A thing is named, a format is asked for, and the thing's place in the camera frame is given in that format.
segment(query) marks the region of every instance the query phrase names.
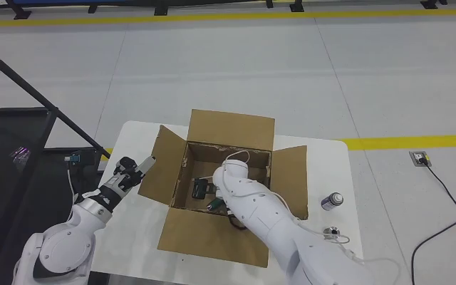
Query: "can lid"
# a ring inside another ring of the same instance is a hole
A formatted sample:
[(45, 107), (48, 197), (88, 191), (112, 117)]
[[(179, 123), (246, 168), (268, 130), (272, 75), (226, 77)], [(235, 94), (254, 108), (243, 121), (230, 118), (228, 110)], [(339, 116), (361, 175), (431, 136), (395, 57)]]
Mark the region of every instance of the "can lid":
[(342, 195), (339, 194), (339, 193), (334, 193), (334, 195), (333, 195), (333, 201), (334, 201), (335, 203), (337, 203), (337, 204), (342, 203), (342, 202), (343, 202), (343, 197), (342, 197)]

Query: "box flap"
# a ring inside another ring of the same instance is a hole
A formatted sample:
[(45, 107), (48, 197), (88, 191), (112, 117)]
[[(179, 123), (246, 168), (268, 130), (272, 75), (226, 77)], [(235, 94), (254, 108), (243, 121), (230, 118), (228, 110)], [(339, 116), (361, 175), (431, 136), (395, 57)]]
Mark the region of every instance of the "box flap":
[(268, 266), (268, 248), (249, 230), (235, 229), (227, 217), (188, 209), (170, 208), (157, 248)]
[(160, 125), (152, 155), (157, 162), (144, 177), (139, 195), (169, 204), (179, 175), (186, 141)]
[(307, 146), (272, 153), (271, 191), (279, 193), (293, 215), (307, 219)]
[(192, 110), (187, 140), (272, 150), (274, 119), (206, 110)]

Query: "spray can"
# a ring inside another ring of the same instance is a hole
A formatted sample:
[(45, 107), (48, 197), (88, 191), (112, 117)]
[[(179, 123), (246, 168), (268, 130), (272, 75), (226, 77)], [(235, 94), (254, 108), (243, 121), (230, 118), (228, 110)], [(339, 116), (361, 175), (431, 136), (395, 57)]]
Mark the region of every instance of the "spray can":
[(343, 196), (341, 193), (334, 192), (325, 199), (321, 200), (321, 207), (326, 211), (334, 209), (337, 206), (342, 205)]

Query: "yellow floor line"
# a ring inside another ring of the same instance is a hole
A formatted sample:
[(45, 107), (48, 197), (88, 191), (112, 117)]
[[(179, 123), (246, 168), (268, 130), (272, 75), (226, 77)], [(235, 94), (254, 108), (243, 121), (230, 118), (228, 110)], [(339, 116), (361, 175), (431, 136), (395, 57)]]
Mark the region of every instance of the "yellow floor line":
[(133, 24), (175, 21), (218, 21), (218, 20), (256, 20), (256, 19), (298, 19), (298, 18), (366, 18), (398, 16), (456, 16), (456, 10), (397, 10), (397, 11), (329, 11), (329, 12), (268, 12), (238, 14), (195, 14), (171, 16), (145, 16), (125, 18), (76, 18), (76, 19), (32, 19), (3, 20), (0, 26), (55, 26), (55, 25), (95, 25), (95, 24)]
[(344, 138), (340, 139), (348, 150), (394, 150), (435, 147), (456, 147), (456, 135), (425, 135), (420, 137), (395, 138)]

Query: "white table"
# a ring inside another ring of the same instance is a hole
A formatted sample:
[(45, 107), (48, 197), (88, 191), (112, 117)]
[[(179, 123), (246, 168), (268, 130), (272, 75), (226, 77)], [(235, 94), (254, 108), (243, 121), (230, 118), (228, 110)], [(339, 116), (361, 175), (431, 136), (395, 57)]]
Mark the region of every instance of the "white table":
[[(101, 180), (112, 175), (115, 163), (123, 156), (141, 163), (150, 153), (160, 124), (126, 122), (115, 143), (113, 154)], [(188, 127), (165, 125), (187, 137)], [(276, 135), (274, 150), (308, 145), (307, 171), (309, 220), (307, 226), (323, 230), (337, 226), (348, 235), (347, 244), (363, 257), (348, 149), (343, 142)], [(115, 208), (106, 228), (96, 233), (92, 270), (144, 279), (189, 285), (213, 284), (285, 284), (285, 278), (274, 256), (269, 254), (268, 268), (239, 264), (200, 256), (157, 250), (168, 206), (138, 195), (139, 186)], [(320, 201), (332, 192), (344, 197), (342, 206), (329, 212)]]

